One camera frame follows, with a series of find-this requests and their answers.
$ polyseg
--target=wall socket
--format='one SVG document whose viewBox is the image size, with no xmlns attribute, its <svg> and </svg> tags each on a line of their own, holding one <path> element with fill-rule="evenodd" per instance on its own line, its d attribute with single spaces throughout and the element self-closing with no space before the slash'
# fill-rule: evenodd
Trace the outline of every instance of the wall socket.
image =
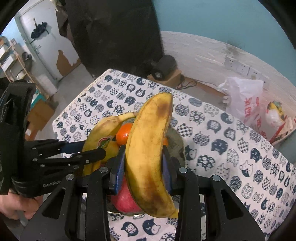
<svg viewBox="0 0 296 241">
<path fill-rule="evenodd" d="M 239 62 L 236 59 L 226 56 L 224 66 L 227 69 L 231 69 L 232 71 L 236 72 L 238 65 L 239 65 Z"/>
<path fill-rule="evenodd" d="M 244 63 L 238 62 L 237 72 L 240 75 L 247 77 L 249 70 L 250 70 L 250 66 Z"/>
<path fill-rule="evenodd" d="M 250 67 L 247 78 L 251 80 L 262 80 L 263 75 L 253 67 Z"/>
</svg>

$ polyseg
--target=banana peel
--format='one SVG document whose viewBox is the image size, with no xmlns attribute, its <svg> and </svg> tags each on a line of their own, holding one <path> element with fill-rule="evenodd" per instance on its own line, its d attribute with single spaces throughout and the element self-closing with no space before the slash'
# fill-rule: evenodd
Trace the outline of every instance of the banana peel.
<svg viewBox="0 0 296 241">
<path fill-rule="evenodd" d="M 111 139 L 116 135 L 124 121 L 136 117 L 137 114 L 137 112 L 128 112 L 118 116 L 103 118 L 90 132 L 84 143 L 82 151 L 89 151 L 102 147 L 106 150 L 106 157 L 102 160 L 103 162 L 107 162 L 109 158 L 116 156 L 118 154 L 118 150 L 114 147 Z M 86 176 L 91 174 L 94 171 L 94 168 L 98 168 L 101 165 L 102 161 L 95 162 L 95 166 L 94 164 L 85 165 L 83 175 Z"/>
<path fill-rule="evenodd" d="M 160 93 L 141 108 L 126 144 L 125 174 L 129 190 L 139 207 L 156 218 L 177 218 L 161 173 L 161 156 L 173 111 L 173 96 Z"/>
</svg>

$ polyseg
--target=blue wall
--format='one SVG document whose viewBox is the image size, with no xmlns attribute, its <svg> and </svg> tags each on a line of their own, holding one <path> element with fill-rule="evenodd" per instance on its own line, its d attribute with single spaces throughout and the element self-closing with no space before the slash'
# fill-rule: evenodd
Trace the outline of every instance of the blue wall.
<svg viewBox="0 0 296 241">
<path fill-rule="evenodd" d="M 8 40 L 15 39 L 20 46 L 25 44 L 14 18 L 6 26 L 1 36 L 5 36 Z"/>
<path fill-rule="evenodd" d="M 200 35 L 241 48 L 296 86 L 296 50 L 258 0 L 152 0 L 161 31 Z"/>
</svg>

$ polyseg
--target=red apple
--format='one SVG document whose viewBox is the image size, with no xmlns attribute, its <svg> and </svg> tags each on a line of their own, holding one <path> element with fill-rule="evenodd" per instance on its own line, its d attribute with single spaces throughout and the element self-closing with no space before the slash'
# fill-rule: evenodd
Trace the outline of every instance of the red apple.
<svg viewBox="0 0 296 241">
<path fill-rule="evenodd" d="M 116 196 L 111 196 L 111 202 L 118 211 L 123 213 L 137 214 L 142 211 L 131 196 L 125 176 L 123 176 L 121 189 L 118 194 Z"/>
</svg>

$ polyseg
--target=white container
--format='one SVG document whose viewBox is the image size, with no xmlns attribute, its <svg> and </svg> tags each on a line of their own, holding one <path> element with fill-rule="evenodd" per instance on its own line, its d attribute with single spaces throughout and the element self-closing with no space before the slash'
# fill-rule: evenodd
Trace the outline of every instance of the white container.
<svg viewBox="0 0 296 241">
<path fill-rule="evenodd" d="M 7 45 L 2 45 L 2 47 L 0 48 L 0 59 L 3 57 L 3 55 L 5 54 L 6 50 L 8 50 Z"/>
<path fill-rule="evenodd" d="M 9 57 L 5 60 L 4 64 L 2 65 L 2 70 L 5 72 L 11 66 L 11 64 L 15 61 L 16 56 L 15 54 L 9 55 Z"/>
</svg>

